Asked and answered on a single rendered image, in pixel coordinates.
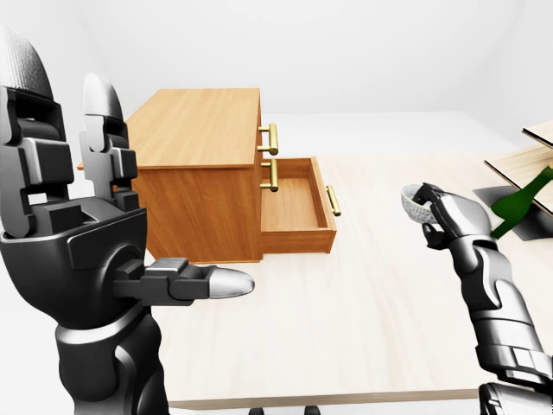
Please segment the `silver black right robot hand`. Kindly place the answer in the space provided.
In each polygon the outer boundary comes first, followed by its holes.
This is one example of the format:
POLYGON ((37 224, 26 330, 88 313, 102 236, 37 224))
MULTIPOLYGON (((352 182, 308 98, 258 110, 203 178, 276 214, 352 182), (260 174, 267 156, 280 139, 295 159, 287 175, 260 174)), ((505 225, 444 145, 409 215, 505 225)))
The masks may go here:
POLYGON ((485 209, 476 201, 446 192, 433 184, 424 183, 415 193, 413 202, 421 206, 430 202, 429 208, 435 222, 442 227, 438 232, 430 224, 423 225, 423 234, 429 248, 442 250, 454 240, 467 236, 484 240, 484 246, 495 245, 491 237, 489 217, 485 209))

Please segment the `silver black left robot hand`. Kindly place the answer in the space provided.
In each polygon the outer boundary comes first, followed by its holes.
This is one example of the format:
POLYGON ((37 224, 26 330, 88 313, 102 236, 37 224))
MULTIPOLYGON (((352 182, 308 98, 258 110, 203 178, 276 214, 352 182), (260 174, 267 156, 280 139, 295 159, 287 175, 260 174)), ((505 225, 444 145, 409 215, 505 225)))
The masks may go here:
POLYGON ((68 329, 103 327, 132 307, 239 297, 253 278, 185 259, 144 264, 147 213, 131 183, 137 162, 118 96, 85 82, 80 136, 91 197, 73 199, 60 105, 33 46, 0 27, 0 253, 22 297, 68 329))

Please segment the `small grey patterned bowl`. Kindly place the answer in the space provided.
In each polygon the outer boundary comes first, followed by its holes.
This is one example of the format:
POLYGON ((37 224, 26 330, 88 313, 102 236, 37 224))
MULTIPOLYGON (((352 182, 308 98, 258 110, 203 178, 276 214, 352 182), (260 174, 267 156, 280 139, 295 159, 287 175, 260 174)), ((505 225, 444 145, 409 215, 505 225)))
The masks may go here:
POLYGON ((401 189, 401 203, 404 211, 415 222, 419 224, 437 224, 437 220, 431 211, 431 201, 418 204, 413 201, 416 192, 422 186, 421 183, 405 185, 401 189))

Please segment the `wooden cabinet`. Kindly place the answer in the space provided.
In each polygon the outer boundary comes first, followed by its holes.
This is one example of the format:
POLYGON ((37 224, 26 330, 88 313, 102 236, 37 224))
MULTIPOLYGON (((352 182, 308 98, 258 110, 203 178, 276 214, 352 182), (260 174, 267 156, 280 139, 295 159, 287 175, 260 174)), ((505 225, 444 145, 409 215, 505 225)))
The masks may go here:
POLYGON ((160 90, 127 125, 151 254, 192 263, 259 261, 259 90, 160 90))

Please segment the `green wine bottle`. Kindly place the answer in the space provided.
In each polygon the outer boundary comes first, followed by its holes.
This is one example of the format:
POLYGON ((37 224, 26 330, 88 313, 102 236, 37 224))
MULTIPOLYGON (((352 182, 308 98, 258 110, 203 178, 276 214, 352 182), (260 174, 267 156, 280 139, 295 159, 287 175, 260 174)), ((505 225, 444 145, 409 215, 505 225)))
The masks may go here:
POLYGON ((492 204, 492 212, 503 220, 495 227, 491 236, 500 239, 511 231, 528 213, 535 196, 553 180, 553 163, 543 169, 531 182, 492 204))

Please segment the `dark grey rack base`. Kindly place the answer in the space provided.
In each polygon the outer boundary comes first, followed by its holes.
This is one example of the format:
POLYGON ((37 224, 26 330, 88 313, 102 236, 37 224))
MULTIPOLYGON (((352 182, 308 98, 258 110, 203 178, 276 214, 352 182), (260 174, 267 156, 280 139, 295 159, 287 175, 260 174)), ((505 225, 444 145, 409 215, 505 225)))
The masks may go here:
MULTIPOLYGON (((510 185, 473 190, 488 207, 515 191, 516 189, 510 185)), ((523 241, 553 238, 553 217, 532 204, 528 214, 512 231, 523 241)))

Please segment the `pale wooden bottle rack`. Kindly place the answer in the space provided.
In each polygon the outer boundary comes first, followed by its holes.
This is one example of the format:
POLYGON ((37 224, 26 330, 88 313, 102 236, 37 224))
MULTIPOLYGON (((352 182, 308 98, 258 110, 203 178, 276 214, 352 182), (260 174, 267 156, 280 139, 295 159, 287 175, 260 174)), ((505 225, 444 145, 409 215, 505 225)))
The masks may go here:
POLYGON ((553 165, 553 119, 525 127, 522 132, 538 145, 485 160, 485 165, 514 188, 522 188, 548 165, 553 165))

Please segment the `open wooden drawer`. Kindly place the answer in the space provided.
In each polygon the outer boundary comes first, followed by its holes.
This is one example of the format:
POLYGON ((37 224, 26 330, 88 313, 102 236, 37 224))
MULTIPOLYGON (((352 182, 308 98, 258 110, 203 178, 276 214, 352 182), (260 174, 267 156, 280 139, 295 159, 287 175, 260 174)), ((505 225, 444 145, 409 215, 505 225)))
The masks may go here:
POLYGON ((319 164, 314 157, 277 160, 278 191, 264 190, 264 254, 331 252, 337 232, 319 164))

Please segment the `closed wooden drawer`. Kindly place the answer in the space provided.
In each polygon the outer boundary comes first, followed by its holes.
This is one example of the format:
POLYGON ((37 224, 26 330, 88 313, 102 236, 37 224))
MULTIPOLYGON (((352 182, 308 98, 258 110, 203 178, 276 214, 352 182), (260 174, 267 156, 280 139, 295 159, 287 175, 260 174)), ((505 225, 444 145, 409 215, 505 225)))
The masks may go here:
POLYGON ((264 152, 257 149, 258 146, 263 146, 263 133, 259 128, 263 125, 262 123, 262 110, 261 110, 261 92, 258 92, 258 106, 257 106, 257 134, 256 134, 256 144, 255 144, 255 163, 260 164, 264 158, 264 152))

